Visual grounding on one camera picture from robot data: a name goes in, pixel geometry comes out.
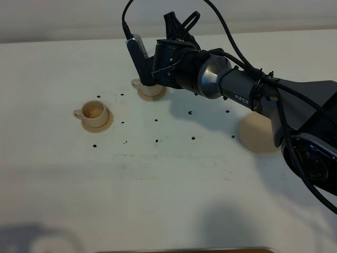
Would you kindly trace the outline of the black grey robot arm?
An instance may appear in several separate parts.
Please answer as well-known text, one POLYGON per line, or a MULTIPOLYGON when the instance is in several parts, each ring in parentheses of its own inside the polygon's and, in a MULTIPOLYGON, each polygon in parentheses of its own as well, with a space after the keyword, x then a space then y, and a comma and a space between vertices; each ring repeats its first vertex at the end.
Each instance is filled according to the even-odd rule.
POLYGON ((231 99, 270 119, 274 145, 290 169, 336 194, 336 83, 278 79, 249 70, 220 48, 202 50, 189 33, 199 18, 194 12, 181 23, 174 12, 164 16, 166 38, 157 41, 153 79, 207 99, 231 99))

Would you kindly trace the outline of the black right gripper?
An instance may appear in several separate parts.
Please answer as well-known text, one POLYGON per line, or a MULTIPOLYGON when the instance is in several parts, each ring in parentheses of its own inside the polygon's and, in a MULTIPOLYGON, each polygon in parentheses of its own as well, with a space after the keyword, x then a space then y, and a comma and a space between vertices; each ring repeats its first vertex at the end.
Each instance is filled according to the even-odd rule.
POLYGON ((184 27, 174 12, 164 15, 166 38, 157 40, 155 48, 152 78, 156 84, 174 89, 185 89, 197 95, 198 75, 202 65, 211 54, 198 50, 190 42, 182 42, 184 27))

